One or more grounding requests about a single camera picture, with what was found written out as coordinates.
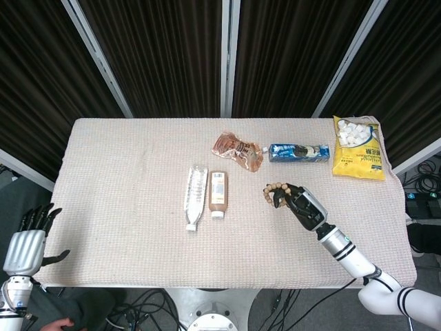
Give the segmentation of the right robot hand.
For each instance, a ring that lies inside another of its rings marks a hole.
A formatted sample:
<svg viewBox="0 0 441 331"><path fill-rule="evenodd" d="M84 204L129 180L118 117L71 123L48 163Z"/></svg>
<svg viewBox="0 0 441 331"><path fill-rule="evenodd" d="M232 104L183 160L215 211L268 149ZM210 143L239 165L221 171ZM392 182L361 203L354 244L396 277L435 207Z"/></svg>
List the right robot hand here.
<svg viewBox="0 0 441 331"><path fill-rule="evenodd" d="M327 222L326 209L306 188L282 183L269 192L273 194L274 207L287 206L306 230L317 231Z"/></svg>

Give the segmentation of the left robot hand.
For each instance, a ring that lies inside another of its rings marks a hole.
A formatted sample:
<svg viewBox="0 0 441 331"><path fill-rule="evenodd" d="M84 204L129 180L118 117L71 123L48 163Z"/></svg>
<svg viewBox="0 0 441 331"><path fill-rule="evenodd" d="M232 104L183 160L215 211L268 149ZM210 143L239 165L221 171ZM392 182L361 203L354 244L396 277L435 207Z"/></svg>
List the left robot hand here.
<svg viewBox="0 0 441 331"><path fill-rule="evenodd" d="M8 276L33 277L42 267L64 260L69 250L46 257L45 245L55 218L62 212L53 203L28 210L12 235L3 271Z"/></svg>

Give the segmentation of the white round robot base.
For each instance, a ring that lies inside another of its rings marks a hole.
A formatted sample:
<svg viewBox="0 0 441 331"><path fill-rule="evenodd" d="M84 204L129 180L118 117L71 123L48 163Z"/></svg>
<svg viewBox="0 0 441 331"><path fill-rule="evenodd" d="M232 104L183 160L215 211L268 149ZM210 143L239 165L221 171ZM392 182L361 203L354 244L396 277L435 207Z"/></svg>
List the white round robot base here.
<svg viewBox="0 0 441 331"><path fill-rule="evenodd" d="M179 321L187 331L249 331L256 289L168 288Z"/></svg>

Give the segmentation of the person's bare hand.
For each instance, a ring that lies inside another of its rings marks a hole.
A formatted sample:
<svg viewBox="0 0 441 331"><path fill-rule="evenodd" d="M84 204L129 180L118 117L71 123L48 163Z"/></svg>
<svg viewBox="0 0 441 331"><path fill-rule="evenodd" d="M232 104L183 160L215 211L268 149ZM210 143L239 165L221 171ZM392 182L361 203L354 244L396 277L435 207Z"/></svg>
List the person's bare hand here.
<svg viewBox="0 0 441 331"><path fill-rule="evenodd" d="M65 331L64 328L74 326L73 320L70 318L59 319L43 326L40 331Z"/></svg>

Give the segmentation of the blue cookie package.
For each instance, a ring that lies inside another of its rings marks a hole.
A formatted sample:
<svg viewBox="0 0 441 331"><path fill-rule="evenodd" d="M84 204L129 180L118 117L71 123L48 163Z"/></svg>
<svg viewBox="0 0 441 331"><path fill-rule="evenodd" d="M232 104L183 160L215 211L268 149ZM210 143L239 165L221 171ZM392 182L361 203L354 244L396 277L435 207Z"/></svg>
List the blue cookie package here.
<svg viewBox="0 0 441 331"><path fill-rule="evenodd" d="M298 145L293 143L273 143L263 148L263 153L268 154L270 162L297 163L297 162L328 162L330 152L328 145Z"/></svg>

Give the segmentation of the yellow marshmallow bag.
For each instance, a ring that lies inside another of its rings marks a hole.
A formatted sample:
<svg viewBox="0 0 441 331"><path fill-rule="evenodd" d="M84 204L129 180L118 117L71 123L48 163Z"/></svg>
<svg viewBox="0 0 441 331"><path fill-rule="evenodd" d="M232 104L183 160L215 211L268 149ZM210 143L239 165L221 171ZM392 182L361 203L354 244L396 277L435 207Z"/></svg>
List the yellow marshmallow bag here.
<svg viewBox="0 0 441 331"><path fill-rule="evenodd" d="M383 181L379 125L360 118L334 117L333 174Z"/></svg>

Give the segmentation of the dark grey clothing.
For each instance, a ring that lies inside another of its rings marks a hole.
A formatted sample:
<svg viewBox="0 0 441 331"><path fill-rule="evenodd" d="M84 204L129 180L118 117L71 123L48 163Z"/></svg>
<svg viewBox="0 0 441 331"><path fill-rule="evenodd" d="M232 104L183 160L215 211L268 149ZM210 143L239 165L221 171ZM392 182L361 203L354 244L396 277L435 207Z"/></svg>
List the dark grey clothing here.
<svg viewBox="0 0 441 331"><path fill-rule="evenodd" d="M73 290L58 297L37 288L32 291L28 309L39 319L30 331L40 331L43 326L64 318L74 322L74 326L64 328L65 331L100 331L115 305L114 295L105 289Z"/></svg>

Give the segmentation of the brown foil snack pouch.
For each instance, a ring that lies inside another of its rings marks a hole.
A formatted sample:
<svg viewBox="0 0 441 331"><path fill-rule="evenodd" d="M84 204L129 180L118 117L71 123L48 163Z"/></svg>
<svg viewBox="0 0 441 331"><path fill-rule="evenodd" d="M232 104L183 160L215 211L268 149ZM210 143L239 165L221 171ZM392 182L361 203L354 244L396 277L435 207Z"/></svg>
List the brown foil snack pouch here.
<svg viewBox="0 0 441 331"><path fill-rule="evenodd" d="M232 132L223 132L217 138L212 153L231 159L250 172L257 172L263 162L263 151L257 143L243 141Z"/></svg>

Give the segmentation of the brown drink bottle white cap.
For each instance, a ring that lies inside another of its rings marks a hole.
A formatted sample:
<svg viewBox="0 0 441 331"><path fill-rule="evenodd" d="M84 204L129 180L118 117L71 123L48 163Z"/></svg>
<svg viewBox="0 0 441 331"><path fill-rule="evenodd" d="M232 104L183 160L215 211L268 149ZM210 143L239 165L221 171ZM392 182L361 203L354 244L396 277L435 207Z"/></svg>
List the brown drink bottle white cap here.
<svg viewBox="0 0 441 331"><path fill-rule="evenodd" d="M224 219L228 207L228 176L214 170L209 174L209 210L213 219Z"/></svg>

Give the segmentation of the beige woven table cloth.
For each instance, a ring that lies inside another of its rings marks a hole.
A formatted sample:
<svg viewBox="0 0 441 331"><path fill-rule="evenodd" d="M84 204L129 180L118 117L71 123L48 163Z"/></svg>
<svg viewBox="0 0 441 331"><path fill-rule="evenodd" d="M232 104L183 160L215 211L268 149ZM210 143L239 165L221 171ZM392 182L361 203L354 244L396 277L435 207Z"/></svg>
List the beige woven table cloth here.
<svg viewBox="0 0 441 331"><path fill-rule="evenodd" d="M404 220L404 192L390 167L383 181L335 176L331 162L271 163L249 172L217 157L224 131L268 146L327 144L331 119L79 119L52 202L62 209L45 253L68 257L42 268L44 285L96 287L310 288L350 280L287 208L273 208L269 183L307 188L371 262L402 285L416 269ZM189 169L208 169L197 230L185 229ZM209 210L209 174L228 176L224 219Z"/></svg>

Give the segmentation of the clear plastic water bottle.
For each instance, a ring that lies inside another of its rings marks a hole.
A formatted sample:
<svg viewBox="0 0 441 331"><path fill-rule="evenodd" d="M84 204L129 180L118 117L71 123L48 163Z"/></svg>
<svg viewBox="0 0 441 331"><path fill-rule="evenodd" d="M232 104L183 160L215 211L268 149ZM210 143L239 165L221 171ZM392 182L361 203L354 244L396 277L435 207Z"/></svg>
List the clear plastic water bottle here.
<svg viewBox="0 0 441 331"><path fill-rule="evenodd" d="M189 169L187 187L184 198L185 229L190 232L197 230L205 206L208 169L205 166L193 165Z"/></svg>

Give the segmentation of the black foot pedal unit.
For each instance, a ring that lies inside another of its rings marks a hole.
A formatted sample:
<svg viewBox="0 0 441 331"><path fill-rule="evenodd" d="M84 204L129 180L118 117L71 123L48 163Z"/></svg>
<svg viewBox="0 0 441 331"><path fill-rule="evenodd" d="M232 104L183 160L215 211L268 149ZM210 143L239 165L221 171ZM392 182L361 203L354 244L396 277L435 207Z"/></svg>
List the black foot pedal unit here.
<svg viewBox="0 0 441 331"><path fill-rule="evenodd" d="M405 209L412 219L441 219L441 194L406 193Z"/></svg>

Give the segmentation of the black curtain panel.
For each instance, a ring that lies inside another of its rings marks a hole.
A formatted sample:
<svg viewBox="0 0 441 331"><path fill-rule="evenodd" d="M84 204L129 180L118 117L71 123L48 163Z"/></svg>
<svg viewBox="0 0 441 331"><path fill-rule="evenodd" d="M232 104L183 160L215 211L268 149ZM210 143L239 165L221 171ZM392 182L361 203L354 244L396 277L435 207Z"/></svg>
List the black curtain panel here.
<svg viewBox="0 0 441 331"><path fill-rule="evenodd" d="M0 0L0 149L54 181L77 119L121 117L60 0Z"/></svg>
<svg viewBox="0 0 441 331"><path fill-rule="evenodd" d="M310 117L373 0L241 0L232 116Z"/></svg>
<svg viewBox="0 0 441 331"><path fill-rule="evenodd" d="M441 137L441 0L389 0L322 117L380 122L396 167Z"/></svg>
<svg viewBox="0 0 441 331"><path fill-rule="evenodd" d="M222 0L79 3L134 117L219 117Z"/></svg>

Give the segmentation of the silver partition post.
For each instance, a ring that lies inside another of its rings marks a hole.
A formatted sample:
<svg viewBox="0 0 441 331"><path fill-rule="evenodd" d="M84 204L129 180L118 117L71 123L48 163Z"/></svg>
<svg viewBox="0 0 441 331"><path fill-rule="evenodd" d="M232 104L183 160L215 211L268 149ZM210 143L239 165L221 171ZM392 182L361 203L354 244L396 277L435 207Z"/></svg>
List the silver partition post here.
<svg viewBox="0 0 441 331"><path fill-rule="evenodd" d="M220 118L231 118L234 100L241 0L222 0Z"/></svg>
<svg viewBox="0 0 441 331"><path fill-rule="evenodd" d="M17 172L23 177L31 180L37 185L45 188L46 190L52 192L54 190L55 183L49 178L43 176L41 173L37 172L30 166L26 165L24 162L13 157L11 154L0 148L0 163L10 168L11 170Z"/></svg>
<svg viewBox="0 0 441 331"><path fill-rule="evenodd" d="M123 116L126 119L133 119L134 115L123 94L123 91L114 76L109 62L101 48L101 45L90 25L79 0L61 0L65 11L74 24L81 40L87 48L95 66L101 74L107 88L119 106Z"/></svg>
<svg viewBox="0 0 441 331"><path fill-rule="evenodd" d="M375 26L378 18L387 6L389 0L372 0L368 11L363 17L358 29L356 30L346 53L344 54L339 66L337 67L327 89L323 93L318 105L315 107L311 118L319 118L323 110L326 108L329 100L334 95L337 87L345 77L356 55L359 53L362 45L366 41L372 28Z"/></svg>
<svg viewBox="0 0 441 331"><path fill-rule="evenodd" d="M402 162L400 165L396 166L393 169L393 173L399 176L402 173L405 173L408 170L416 167L419 163L429 159L430 157L434 156L439 152L441 152L441 137L435 140L434 142L430 143L425 148L421 149L421 151L409 157L406 161Z"/></svg>

